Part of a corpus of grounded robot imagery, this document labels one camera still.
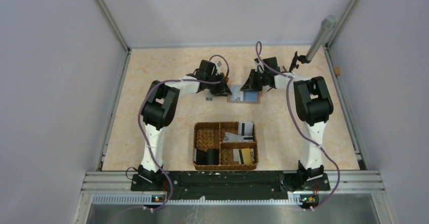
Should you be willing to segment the brown leather card holder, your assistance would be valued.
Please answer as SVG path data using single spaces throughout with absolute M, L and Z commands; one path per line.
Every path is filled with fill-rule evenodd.
M 235 88 L 235 87 L 241 88 L 240 85 L 233 84 L 233 85 L 230 86 L 230 90 L 232 88 Z M 228 103 L 258 104 L 260 102 L 260 97 L 261 97 L 261 93 L 260 92 L 248 91 L 248 92 L 244 92 L 244 100 L 242 102 L 231 102 L 230 101 L 230 95 L 228 95 L 228 97 L 227 97 L 227 102 Z

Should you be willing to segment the silver striped card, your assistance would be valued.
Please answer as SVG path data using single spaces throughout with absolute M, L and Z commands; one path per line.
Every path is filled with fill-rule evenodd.
M 239 87 L 231 89 L 232 94 L 230 95 L 231 102 L 242 102 L 244 100 L 244 92 Z

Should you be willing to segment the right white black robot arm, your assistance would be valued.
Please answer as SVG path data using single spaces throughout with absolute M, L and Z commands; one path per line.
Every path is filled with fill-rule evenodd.
M 296 114 L 304 124 L 299 133 L 304 137 L 304 147 L 298 161 L 296 174 L 285 177 L 283 187 L 288 191 L 299 188 L 312 189 L 324 174 L 322 159 L 323 135 L 333 103 L 326 82 L 322 76 L 302 77 L 291 72 L 281 72 L 275 57 L 255 60 L 241 91 L 261 91 L 264 86 L 293 92 Z

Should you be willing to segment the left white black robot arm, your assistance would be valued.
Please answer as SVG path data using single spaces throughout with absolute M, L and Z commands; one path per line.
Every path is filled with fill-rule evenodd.
M 221 62 L 202 60 L 194 72 L 179 79 L 152 82 L 138 114 L 145 139 L 144 156 L 133 175 L 131 190 L 157 190 L 171 179 L 163 169 L 165 131 L 172 123 L 181 97 L 208 90 L 214 96 L 231 94 Z

